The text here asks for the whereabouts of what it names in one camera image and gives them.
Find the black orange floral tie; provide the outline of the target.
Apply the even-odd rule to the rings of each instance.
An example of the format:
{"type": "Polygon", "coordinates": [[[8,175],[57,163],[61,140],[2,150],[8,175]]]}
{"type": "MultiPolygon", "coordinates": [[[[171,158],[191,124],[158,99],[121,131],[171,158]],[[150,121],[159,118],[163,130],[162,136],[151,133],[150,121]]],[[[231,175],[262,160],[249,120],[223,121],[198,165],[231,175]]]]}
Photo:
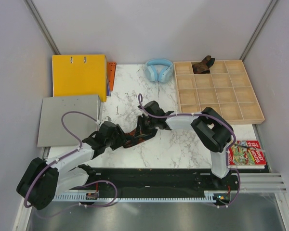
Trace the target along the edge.
{"type": "Polygon", "coordinates": [[[157,131],[156,128],[136,128],[129,133],[125,133],[126,142],[123,144],[123,148],[130,148],[150,140],[155,137],[157,131]]]}

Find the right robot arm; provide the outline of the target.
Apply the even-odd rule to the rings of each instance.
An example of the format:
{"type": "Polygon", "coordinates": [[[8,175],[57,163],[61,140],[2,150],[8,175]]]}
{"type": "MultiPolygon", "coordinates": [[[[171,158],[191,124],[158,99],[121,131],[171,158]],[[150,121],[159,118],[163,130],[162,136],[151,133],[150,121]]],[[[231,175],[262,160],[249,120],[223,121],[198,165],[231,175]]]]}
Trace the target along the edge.
{"type": "Polygon", "coordinates": [[[220,190],[228,184],[228,154],[229,149],[235,144],[236,136],[231,125],[213,108],[206,107],[196,113],[164,112],[156,101],[143,105],[142,98],[139,98],[138,107],[147,115],[151,128],[194,131],[210,151],[212,186],[220,190]]]}

